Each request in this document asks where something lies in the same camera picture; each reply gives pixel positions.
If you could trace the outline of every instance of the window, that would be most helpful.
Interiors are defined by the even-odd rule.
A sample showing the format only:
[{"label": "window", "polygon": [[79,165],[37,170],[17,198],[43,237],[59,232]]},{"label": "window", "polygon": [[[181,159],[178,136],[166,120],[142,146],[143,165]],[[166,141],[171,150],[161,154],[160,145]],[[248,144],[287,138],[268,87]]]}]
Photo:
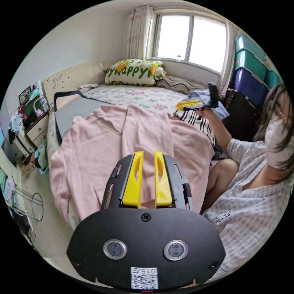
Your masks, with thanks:
[{"label": "window", "polygon": [[221,72],[227,34],[223,23],[191,15],[159,15],[153,56]]}]

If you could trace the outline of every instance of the picture frame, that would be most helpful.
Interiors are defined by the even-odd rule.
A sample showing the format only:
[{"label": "picture frame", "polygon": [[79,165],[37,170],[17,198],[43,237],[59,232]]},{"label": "picture frame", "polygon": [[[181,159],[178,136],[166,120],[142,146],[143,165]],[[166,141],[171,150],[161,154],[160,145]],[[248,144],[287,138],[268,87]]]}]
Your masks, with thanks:
[{"label": "picture frame", "polygon": [[28,86],[19,96],[18,96],[18,99],[19,99],[19,103],[20,105],[22,104],[25,104],[28,100],[28,96],[29,94],[31,93],[32,91],[32,87],[31,86]]}]

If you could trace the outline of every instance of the screw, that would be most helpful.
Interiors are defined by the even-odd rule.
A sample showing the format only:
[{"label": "screw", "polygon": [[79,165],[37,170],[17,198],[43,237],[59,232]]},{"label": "screw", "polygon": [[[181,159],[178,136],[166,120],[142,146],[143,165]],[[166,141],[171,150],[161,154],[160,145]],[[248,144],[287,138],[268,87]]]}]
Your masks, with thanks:
[{"label": "screw", "polygon": [[148,214],[148,213],[143,213],[143,214],[141,215],[141,220],[142,220],[142,221],[150,221],[150,220],[151,220],[151,216],[150,216],[150,214]]},{"label": "screw", "polygon": [[79,261],[74,261],[73,266],[76,267],[77,269],[82,267],[82,264]]},{"label": "screw", "polygon": [[215,270],[216,268],[217,268],[217,262],[213,262],[209,267],[210,270]]}]

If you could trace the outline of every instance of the white checkered shirt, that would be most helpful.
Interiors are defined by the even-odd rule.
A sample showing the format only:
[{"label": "white checkered shirt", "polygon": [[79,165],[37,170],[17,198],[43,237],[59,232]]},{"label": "white checkered shirt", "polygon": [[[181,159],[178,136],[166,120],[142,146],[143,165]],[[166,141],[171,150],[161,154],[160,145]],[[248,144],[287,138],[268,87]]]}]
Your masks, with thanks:
[{"label": "white checkered shirt", "polygon": [[289,201],[293,178],[277,185],[248,189],[249,183],[265,166],[264,142],[232,139],[228,155],[239,165],[239,172],[227,190],[203,215],[220,233],[226,257],[207,282],[225,277],[252,258],[277,227]]}]

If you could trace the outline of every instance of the gray mat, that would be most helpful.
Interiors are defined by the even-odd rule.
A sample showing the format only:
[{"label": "gray mat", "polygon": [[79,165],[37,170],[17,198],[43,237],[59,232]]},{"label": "gray mat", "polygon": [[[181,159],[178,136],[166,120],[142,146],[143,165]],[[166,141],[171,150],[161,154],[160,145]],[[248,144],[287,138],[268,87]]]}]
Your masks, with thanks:
[{"label": "gray mat", "polygon": [[55,120],[61,139],[63,140],[65,134],[73,125],[73,118],[75,116],[85,118],[102,105],[109,106],[109,103],[81,97],[57,110],[55,112]]}]

